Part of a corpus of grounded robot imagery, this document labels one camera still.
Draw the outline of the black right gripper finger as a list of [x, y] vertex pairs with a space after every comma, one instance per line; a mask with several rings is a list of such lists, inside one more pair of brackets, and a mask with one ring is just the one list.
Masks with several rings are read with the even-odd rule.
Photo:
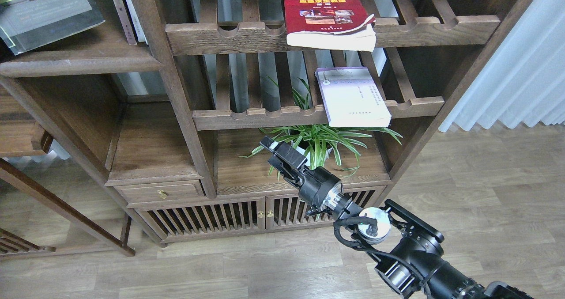
[[260, 146], [272, 152], [268, 163], [276, 170], [304, 170], [306, 158], [286, 142], [277, 142], [265, 136]]

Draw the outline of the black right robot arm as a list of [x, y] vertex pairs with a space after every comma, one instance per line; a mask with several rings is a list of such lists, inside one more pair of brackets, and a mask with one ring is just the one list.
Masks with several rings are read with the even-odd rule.
[[269, 164], [299, 190], [309, 204], [307, 215], [329, 214], [334, 235], [347, 247], [367, 253], [376, 272], [402, 298], [424, 291], [429, 299], [528, 299], [529, 295], [495, 281], [483, 287], [442, 259], [444, 236], [435, 228], [386, 200], [384, 207], [363, 208], [343, 193], [341, 181], [323, 167], [310, 170], [305, 156], [285, 142], [265, 136]]

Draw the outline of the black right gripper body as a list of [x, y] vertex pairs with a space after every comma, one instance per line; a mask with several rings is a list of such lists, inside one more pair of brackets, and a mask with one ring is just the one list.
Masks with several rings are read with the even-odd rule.
[[326, 212], [341, 215], [344, 211], [343, 185], [339, 178], [323, 167], [310, 170], [305, 158], [292, 162], [285, 158], [270, 158], [270, 164], [284, 176], [284, 179], [298, 188], [299, 198], [311, 206], [308, 215]]

